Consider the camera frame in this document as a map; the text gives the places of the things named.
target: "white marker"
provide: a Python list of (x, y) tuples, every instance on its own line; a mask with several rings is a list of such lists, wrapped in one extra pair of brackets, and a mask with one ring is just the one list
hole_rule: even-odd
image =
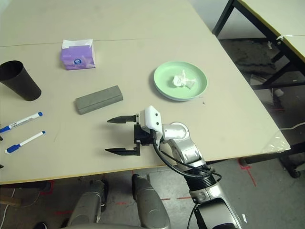
[(33, 114), (33, 115), (29, 116), (29, 117), (21, 119), (21, 120), (15, 122), (15, 123), (12, 123), (12, 124), (7, 125), (6, 127), (2, 128), (2, 129), (0, 129), (0, 133), (2, 133), (4, 131), (7, 131), (7, 130), (11, 130), (12, 128), (18, 127), (18, 126), (20, 126), (22, 124), (25, 124), (25, 123), (27, 123), (29, 121), (32, 121), (35, 118), (39, 118), (40, 116), (42, 116), (42, 112), (38, 112), (38, 113)]
[(27, 144), (28, 142), (34, 140), (35, 138), (38, 138), (38, 137), (44, 135), (45, 133), (46, 132), (43, 130), (43, 131), (39, 132), (38, 134), (34, 135), (33, 137), (30, 137), (29, 139), (27, 139), (17, 145), (12, 145), (11, 147), (9, 147), (5, 150), (5, 153), (10, 154), (10, 153), (14, 152), (15, 150), (19, 149), (21, 146)]

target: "tissue box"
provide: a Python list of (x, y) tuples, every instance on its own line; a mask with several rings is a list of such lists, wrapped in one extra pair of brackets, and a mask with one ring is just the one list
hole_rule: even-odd
[(66, 70), (95, 68), (93, 40), (63, 40), (61, 61)]

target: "gray sponge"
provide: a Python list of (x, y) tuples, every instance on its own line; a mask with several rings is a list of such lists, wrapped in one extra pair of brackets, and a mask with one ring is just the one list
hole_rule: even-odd
[(77, 98), (75, 103), (78, 112), (83, 115), (121, 100), (123, 100), (123, 95), (119, 87), (114, 86)]

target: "black cup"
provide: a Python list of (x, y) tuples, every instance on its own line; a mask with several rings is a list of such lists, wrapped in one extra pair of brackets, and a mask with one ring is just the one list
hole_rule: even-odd
[(40, 88), (20, 61), (9, 61), (0, 65), (0, 82), (27, 101), (38, 99), (41, 95)]

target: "green plate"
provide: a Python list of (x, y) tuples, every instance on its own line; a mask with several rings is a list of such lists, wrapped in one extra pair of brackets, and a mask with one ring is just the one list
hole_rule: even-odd
[[(195, 85), (189, 89), (186, 86), (173, 85), (173, 77), (180, 75), (185, 70), (186, 78), (196, 79)], [(207, 79), (204, 73), (187, 62), (166, 62), (161, 64), (154, 72), (154, 83), (157, 89), (165, 97), (176, 101), (187, 101), (200, 96), (207, 87)]]

